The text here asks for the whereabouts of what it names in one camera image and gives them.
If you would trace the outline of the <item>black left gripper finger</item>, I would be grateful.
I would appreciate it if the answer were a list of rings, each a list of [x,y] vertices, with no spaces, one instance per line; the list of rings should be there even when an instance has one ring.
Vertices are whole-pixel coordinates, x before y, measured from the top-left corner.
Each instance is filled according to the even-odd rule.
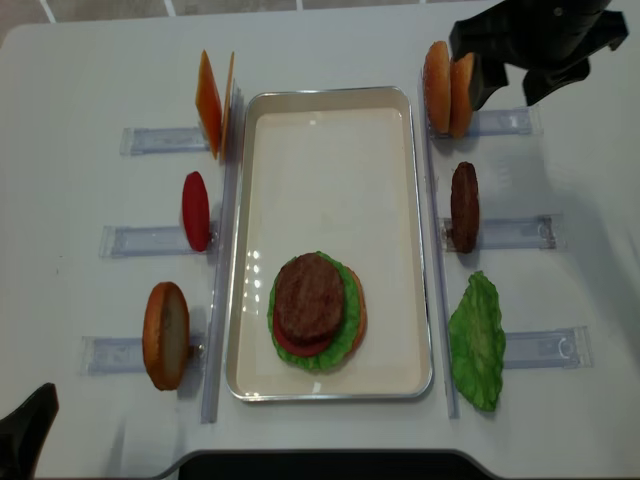
[[[45,383],[1,420],[1,478],[33,479],[59,411],[56,386]]]

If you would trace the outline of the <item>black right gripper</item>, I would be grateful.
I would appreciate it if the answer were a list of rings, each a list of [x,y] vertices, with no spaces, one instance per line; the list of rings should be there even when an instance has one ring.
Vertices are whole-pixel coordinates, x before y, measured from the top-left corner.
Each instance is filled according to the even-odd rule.
[[[623,13],[608,6],[607,1],[508,0],[455,22],[449,36],[453,57],[473,54],[472,110],[509,84],[504,63],[530,70],[522,83],[528,106],[585,80],[587,58],[604,47],[616,50],[628,36]]]

